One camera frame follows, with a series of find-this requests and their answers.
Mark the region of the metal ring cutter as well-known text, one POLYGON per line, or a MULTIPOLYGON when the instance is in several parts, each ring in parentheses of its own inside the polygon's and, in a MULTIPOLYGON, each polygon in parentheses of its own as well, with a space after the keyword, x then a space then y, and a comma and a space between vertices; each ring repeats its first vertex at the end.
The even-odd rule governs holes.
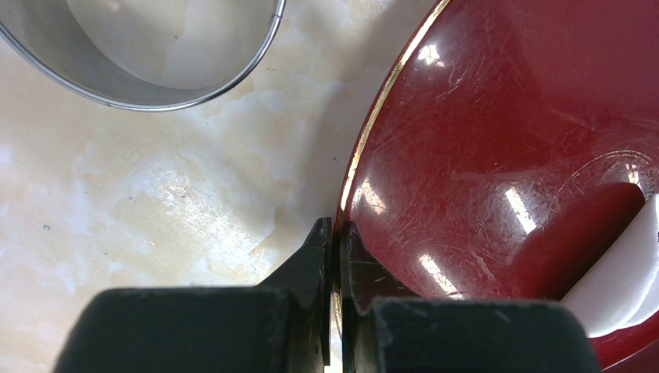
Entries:
POLYGON ((46 76, 106 106, 181 110, 215 99, 262 61, 285 0, 1 3, 1 35, 46 76))

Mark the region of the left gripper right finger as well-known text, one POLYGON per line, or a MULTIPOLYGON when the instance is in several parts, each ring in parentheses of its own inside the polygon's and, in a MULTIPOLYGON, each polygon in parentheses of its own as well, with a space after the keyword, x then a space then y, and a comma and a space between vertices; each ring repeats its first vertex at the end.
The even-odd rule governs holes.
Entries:
POLYGON ((552 302, 417 297, 367 250, 340 237, 345 372, 597 372, 577 320, 552 302))

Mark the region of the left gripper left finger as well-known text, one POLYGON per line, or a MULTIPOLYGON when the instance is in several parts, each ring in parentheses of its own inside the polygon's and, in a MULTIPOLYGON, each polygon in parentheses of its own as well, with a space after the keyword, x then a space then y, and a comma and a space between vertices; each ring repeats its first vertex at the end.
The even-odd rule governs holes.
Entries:
POLYGON ((321 372, 332 222, 254 286, 115 288, 81 312, 57 372, 321 372))

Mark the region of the round red tray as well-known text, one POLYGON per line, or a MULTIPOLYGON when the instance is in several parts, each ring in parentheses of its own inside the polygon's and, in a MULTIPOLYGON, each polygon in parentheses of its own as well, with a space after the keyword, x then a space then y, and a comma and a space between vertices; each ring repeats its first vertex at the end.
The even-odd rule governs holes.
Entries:
MULTIPOLYGON (((439 1, 361 129, 335 241, 355 224, 420 298, 563 307, 655 194, 656 1, 439 1)), ((658 370, 658 313, 586 338, 597 372, 658 370)))

